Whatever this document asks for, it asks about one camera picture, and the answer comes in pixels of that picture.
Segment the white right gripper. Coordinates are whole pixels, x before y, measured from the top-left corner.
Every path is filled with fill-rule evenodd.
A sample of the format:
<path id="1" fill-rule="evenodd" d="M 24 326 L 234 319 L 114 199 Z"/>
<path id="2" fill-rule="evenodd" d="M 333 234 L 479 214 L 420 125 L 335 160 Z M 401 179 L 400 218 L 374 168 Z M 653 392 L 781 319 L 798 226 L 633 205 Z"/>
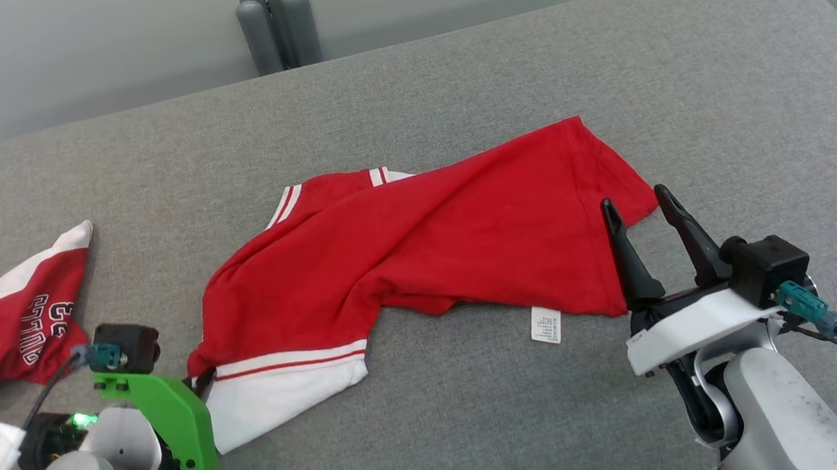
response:
<path id="1" fill-rule="evenodd" d="M 720 259 L 720 247 L 675 195 L 654 186 L 663 216 L 681 239 L 695 269 L 695 284 L 709 288 L 729 280 L 732 266 Z M 730 289 L 709 293 L 687 307 L 659 320 L 650 318 L 666 296 L 661 281 L 652 277 L 628 238 L 627 223 L 609 198 L 601 201 L 601 214 L 617 279 L 630 310 L 631 337 L 628 362 L 634 375 L 645 375 L 682 356 L 696 353 L 708 360 L 718 355 L 774 347 L 769 320 L 784 312 L 778 305 L 760 309 Z"/>

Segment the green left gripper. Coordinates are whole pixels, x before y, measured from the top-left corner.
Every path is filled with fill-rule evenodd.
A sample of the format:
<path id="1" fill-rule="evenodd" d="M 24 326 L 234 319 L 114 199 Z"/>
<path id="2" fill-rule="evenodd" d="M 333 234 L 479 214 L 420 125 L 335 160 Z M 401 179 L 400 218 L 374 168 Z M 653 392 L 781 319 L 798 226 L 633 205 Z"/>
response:
<path id="1" fill-rule="evenodd" d="M 178 379 L 161 375 L 94 372 L 101 396 L 134 404 L 151 429 L 168 446 L 180 470 L 218 470 L 212 420 L 206 407 L 216 366 L 207 367 L 189 388 Z"/>

